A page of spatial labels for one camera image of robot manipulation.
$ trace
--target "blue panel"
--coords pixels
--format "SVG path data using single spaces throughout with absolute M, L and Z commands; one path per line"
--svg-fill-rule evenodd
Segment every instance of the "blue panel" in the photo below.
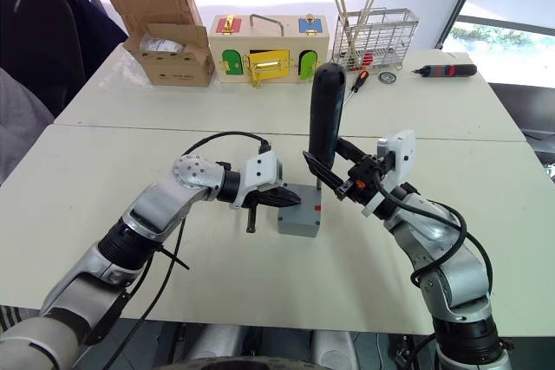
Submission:
M 312 23 L 306 22 L 303 17 L 298 18 L 298 31 L 300 33 L 305 33 L 307 30 L 315 30 L 318 33 L 322 33 L 322 20 L 314 19 Z

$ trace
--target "green door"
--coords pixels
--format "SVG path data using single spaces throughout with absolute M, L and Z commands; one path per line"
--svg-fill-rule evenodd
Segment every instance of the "green door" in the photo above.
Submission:
M 314 75 L 318 54 L 314 51 L 305 50 L 301 52 L 298 63 L 298 75 L 301 80 L 309 80 Z
M 222 52 L 222 60 L 224 60 L 227 75 L 243 75 L 243 64 L 239 52 L 234 49 L 226 49 Z

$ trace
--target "screwdriver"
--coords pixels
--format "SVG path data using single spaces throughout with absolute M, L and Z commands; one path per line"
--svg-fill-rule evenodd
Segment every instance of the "screwdriver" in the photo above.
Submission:
M 353 93 L 356 93 L 358 91 L 358 89 L 360 87 L 362 87 L 362 85 L 364 84 L 364 82 L 368 78 L 368 75 L 369 75 L 368 71 L 366 71 L 366 70 L 362 71 L 358 75 L 358 77 L 356 77 L 355 84 L 353 84 L 353 87 L 350 88 L 350 91 L 352 91 Z
M 476 70 L 474 64 L 426 65 L 413 70 L 413 73 L 420 74 L 422 77 L 468 77 L 476 74 Z

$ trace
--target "white table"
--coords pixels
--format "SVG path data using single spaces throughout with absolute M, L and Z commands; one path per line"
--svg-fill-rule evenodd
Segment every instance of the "white table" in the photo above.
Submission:
M 343 110 L 341 134 L 380 137 L 404 128 L 419 138 L 524 141 L 525 138 L 480 74 L 422 78 L 427 64 L 468 63 L 466 54 L 411 51 L 392 85 L 373 75 Z M 349 73 L 347 89 L 356 73 Z M 142 67 L 118 47 L 56 124 L 195 131 L 245 130 L 307 134 L 311 83 L 220 83 L 209 88 L 152 86 Z
M 0 188 L 4 272 L 0 303 L 38 308 L 49 289 L 101 238 L 149 183 L 205 133 L 53 125 Z M 308 138 L 268 135 L 290 183 L 313 184 L 301 150 Z M 354 139 L 375 150 L 375 140 Z M 257 151 L 237 138 L 200 154 L 234 166 Z M 349 164 L 336 159 L 346 175 Z M 502 335 L 555 335 L 555 187 L 523 142 L 418 140 L 409 180 L 428 198 L 460 210 L 494 267 L 493 312 Z M 277 209 L 261 207 L 258 230 L 246 211 L 197 203 L 176 267 L 153 319 L 429 334 L 431 319 L 408 277 L 408 259 L 361 206 L 323 193 L 316 238 L 279 235 Z M 172 248 L 175 236 L 168 247 Z M 137 317 L 167 260 L 124 310 Z

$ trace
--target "wire utensil holder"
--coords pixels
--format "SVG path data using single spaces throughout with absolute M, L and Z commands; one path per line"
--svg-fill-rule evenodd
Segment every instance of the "wire utensil holder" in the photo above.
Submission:
M 331 60 L 348 71 L 401 66 L 418 17 L 409 9 L 375 8 L 337 18 Z

